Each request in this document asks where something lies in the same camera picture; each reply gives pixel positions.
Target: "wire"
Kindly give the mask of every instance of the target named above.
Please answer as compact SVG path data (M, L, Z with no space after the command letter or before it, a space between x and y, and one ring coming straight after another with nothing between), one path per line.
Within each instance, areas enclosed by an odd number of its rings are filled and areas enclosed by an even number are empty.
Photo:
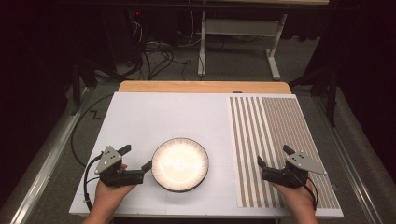
M189 42L187 44L179 45L179 47L183 48L183 47L189 47L189 46L194 46L194 45L198 44L201 41L201 39L195 41L194 43L191 43L192 37L194 36L194 34L195 34L195 31L194 31L194 14L193 14L193 12L191 12L191 35L190 35L190 40L189 40Z
M90 171L91 166L93 165L93 163L96 162L96 161L99 161L102 158L102 155L103 155L103 152L99 156L93 158L93 160L91 160L91 162L87 165L87 168L85 169L85 174L84 174L84 202L87 204L87 207L88 207L88 209L90 211L92 209L92 203L91 203L91 199L90 199L90 194L88 193L88 190L87 190L87 184L89 182L89 181L87 181L88 172Z
M76 122L76 125L74 126L72 132L71 132L71 136L70 136L70 147L72 148L72 152L73 152L73 156L75 157L76 161L83 166L84 168L86 167L86 164L84 164L84 162L82 162L77 154L76 154L76 150L74 147L74 135L76 133L76 129L79 125L79 123L81 122L81 120L84 118L84 116L91 110L91 108L93 108L95 105L97 105L98 103L100 103L101 101L105 100L106 98L113 96L114 93L111 93L107 96L102 97L101 99L99 99L98 101L96 101L95 103L93 103L92 105L90 105L90 107L88 107L88 109L81 115L81 117L78 118L78 121Z
M311 178L308 177L308 179L311 181L311 183L313 184L314 188L315 188L315 192L317 193L317 197L315 197L314 192L312 192L312 190L305 184L303 183L303 181L301 181L301 179L299 177L297 177L297 175L295 175L293 172L290 172L294 178L296 178L301 184L302 186L306 189L306 191L308 191L308 193L312 196L313 199L313 206L314 206L314 211L317 211L317 206L318 206L318 190L317 187L315 186L314 182L311 180Z
M99 176L98 177L94 177L94 178L90 179L89 181L87 181L87 184L90 183L91 181L93 181L95 179L99 179L99 178L100 178Z
M221 46L218 47L218 48L211 48L211 47L209 47L209 46L206 46L207 49L214 49L214 50L217 50L217 49L224 49L225 40L231 40L231 41L233 41L233 42L252 43L252 42L255 42L255 41L258 41L258 40L263 39L263 36L255 36L255 37L254 37L253 39L251 39L251 40L243 40L243 39L238 39L238 38L232 38L232 37L229 37L228 35L208 35L208 36L212 36L212 37L215 37L215 38L221 40Z
M142 41L143 28L138 22L136 22L136 21L132 21L132 22L136 25L136 28L134 29L134 35L132 37L134 37L136 35L137 27L140 28L140 37L139 37L139 41L137 41L137 44L139 44Z
M158 76L161 71L167 67L169 67L171 65L171 63L178 63L178 64L183 64L183 69L181 71L181 76L183 78L183 80L185 80L184 78L184 71L186 69L186 66L191 62L191 60L187 60L186 62L179 62L175 60L175 56L174 53L167 49L163 49L162 48L162 42L158 41L152 41L152 42L148 42L146 45L152 45L155 44L155 48L153 49L147 49L144 51L144 55L146 57L146 61L148 62L148 80L152 80L154 77ZM150 61L149 57L151 55L153 55L154 53L160 53L162 56L162 59L158 62L153 62Z

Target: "hand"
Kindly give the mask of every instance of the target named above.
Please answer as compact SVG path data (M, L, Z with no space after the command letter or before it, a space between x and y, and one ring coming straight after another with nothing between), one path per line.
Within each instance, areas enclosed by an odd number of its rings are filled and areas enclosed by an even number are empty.
M318 223L315 217L313 198L304 187L291 189L278 184L271 184L283 195L283 199L297 223ZM306 185L312 190L310 181L307 181Z
M127 165L123 164L121 169L126 169ZM123 198L135 187L135 185L123 186L120 188L108 187L101 180L96 185L95 201L90 214L83 221L88 223L108 223L116 210L120 207Z

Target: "table surface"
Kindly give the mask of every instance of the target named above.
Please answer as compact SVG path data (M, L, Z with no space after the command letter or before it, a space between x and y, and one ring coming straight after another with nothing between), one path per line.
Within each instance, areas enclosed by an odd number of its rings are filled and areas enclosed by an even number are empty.
M233 91L245 94L232 94ZM202 144L208 153L210 168L205 181L185 193L173 193L161 188L152 173L146 173L144 184L128 194L116 216L288 216L285 208L237 205L239 191L233 177L232 131L226 99L235 96L262 97L262 93L295 99L288 84L283 82L122 82L107 111L90 160L106 146L119 149L131 145L132 151L123 156L123 163L128 164L130 170L140 169L141 165L151 160L155 148L161 143L175 137L186 137ZM88 179L93 177L92 168ZM71 214L87 215L89 212L82 202L81 183L82 179L70 208ZM94 198L95 183L92 181L88 185L91 199ZM319 209L317 216L341 217L342 212L339 208Z

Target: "striped pattern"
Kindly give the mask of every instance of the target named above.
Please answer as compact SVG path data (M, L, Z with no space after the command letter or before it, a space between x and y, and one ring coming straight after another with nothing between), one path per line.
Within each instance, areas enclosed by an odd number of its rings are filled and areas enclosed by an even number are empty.
M295 97L230 97L233 156L239 207L279 208L285 204L257 164L260 155L269 167L281 169L287 154L283 145L304 152L322 165ZM311 173L318 188L318 208L338 209L329 177Z

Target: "white plate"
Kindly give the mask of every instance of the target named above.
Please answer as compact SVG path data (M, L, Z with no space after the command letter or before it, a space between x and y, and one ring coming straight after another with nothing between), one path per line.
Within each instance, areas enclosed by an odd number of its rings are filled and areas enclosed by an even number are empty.
M185 192L205 179L209 158L204 148L188 138L174 138L158 147L152 157L152 174L163 188Z

